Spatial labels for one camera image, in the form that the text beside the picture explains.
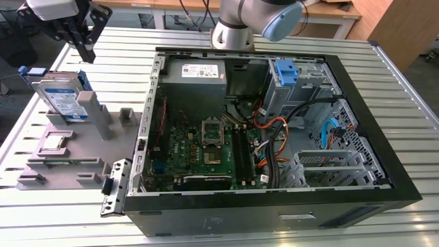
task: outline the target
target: metal table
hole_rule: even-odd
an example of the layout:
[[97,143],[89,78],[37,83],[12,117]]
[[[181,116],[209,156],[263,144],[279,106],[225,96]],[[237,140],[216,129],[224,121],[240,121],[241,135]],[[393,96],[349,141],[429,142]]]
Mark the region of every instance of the metal table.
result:
[[[209,47],[206,33],[106,28],[94,64],[64,47],[52,69],[86,72],[109,111],[141,111],[156,46]],[[0,149],[0,245],[433,246],[439,242],[439,121],[379,47],[363,41],[256,37],[263,51],[337,55],[424,200],[347,229],[146,238],[128,217],[100,218],[98,190],[18,191],[16,177],[48,119],[34,95]]]

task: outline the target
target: metal bracket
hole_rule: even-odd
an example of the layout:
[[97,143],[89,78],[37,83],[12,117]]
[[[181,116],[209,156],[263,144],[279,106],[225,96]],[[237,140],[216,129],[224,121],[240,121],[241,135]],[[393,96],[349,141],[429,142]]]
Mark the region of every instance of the metal bracket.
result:
[[101,217],[124,216],[122,208],[128,189],[129,171],[132,161],[122,159],[112,165],[109,178],[102,185],[104,202]]

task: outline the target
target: computer chassis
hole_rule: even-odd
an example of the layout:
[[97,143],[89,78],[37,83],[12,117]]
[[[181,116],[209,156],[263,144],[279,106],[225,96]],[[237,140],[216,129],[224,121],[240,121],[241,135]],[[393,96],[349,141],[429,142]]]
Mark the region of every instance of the computer chassis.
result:
[[[141,232],[150,237],[281,232],[348,227],[384,210],[403,208],[421,200],[337,56],[184,48],[157,48],[156,51],[133,159],[121,160],[113,166],[102,217],[126,214]],[[213,91],[221,95],[209,95],[212,99],[233,98],[233,94],[243,94],[247,87],[249,94],[264,91],[261,108],[269,110],[276,99],[271,85],[279,86],[281,81],[273,69],[279,60],[292,60],[295,65],[300,65],[299,78],[312,80],[312,86],[319,90],[312,94],[303,91],[300,95],[339,98],[335,103],[311,106],[288,124],[297,137],[288,142],[293,148],[285,150],[291,160],[279,165],[280,188],[263,187],[260,174],[255,175],[255,189],[249,187],[253,186],[252,182],[239,182],[228,190],[150,191],[146,188],[145,176],[160,170],[152,165],[146,147],[157,91],[164,90],[160,88],[166,87],[165,83],[176,79],[172,75],[180,70],[173,67],[181,68],[190,61],[198,63],[204,60],[218,65],[217,73],[221,74],[217,77],[221,80],[213,85]],[[247,80],[243,80],[245,75],[240,72],[260,70],[261,64],[267,65],[264,81],[248,86]],[[304,83],[300,88],[305,90],[308,86]],[[280,91],[276,94],[281,95],[283,88],[277,88]],[[288,87],[285,96],[292,91],[293,87]],[[169,92],[168,100],[176,97],[174,93]],[[288,112],[303,100],[284,101],[285,104],[279,107],[287,107]],[[259,121],[284,116],[285,112],[273,111],[271,116],[265,113]],[[184,118],[206,119],[202,110],[196,113],[193,117],[189,116],[192,113],[186,113]],[[331,150],[323,148],[323,134],[319,134],[328,119],[336,119],[340,126],[355,127],[355,130],[344,130],[341,141],[333,142]],[[245,125],[236,127],[236,131],[244,128]],[[319,182],[312,185],[315,177],[319,177]],[[173,189],[184,183],[177,177],[174,179]]]

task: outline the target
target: floor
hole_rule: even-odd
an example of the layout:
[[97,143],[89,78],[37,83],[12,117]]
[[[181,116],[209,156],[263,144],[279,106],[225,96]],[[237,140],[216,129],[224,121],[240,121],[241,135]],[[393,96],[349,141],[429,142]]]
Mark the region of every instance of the floor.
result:
[[[180,18],[176,19],[181,23],[176,24],[177,21],[168,16],[165,20],[166,28],[173,30],[185,30],[188,27],[192,27],[190,30],[196,30],[193,24],[186,19]],[[136,14],[113,13],[108,26],[153,28],[153,19],[150,19],[150,15],[141,15],[138,21],[138,16]],[[201,30],[208,31],[210,28],[213,28],[213,24],[210,19],[206,18],[201,26]],[[49,68],[64,46],[64,43],[53,41],[41,33],[29,39],[38,55],[38,60],[32,66]],[[14,74],[17,74],[17,68],[10,67],[8,63],[0,59],[0,78]],[[425,100],[435,114],[439,115],[439,66],[425,63],[424,59],[419,57],[404,73],[404,76]],[[17,76],[2,80],[2,83],[6,85],[10,92],[8,97],[0,97],[0,145],[6,138],[21,111],[33,95],[33,91],[28,88],[26,84]]]

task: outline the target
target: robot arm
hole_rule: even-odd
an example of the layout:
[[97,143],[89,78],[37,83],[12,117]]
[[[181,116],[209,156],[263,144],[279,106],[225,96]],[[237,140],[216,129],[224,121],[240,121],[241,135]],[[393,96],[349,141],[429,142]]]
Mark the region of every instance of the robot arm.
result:
[[212,44],[217,49],[249,50],[253,33],[280,41],[300,17],[301,6],[296,0],[222,0]]
[[[26,0],[18,16],[32,23],[53,40],[64,40],[78,52],[82,61],[93,63],[92,50],[112,11],[89,0]],[[86,26],[86,14],[93,28]]]

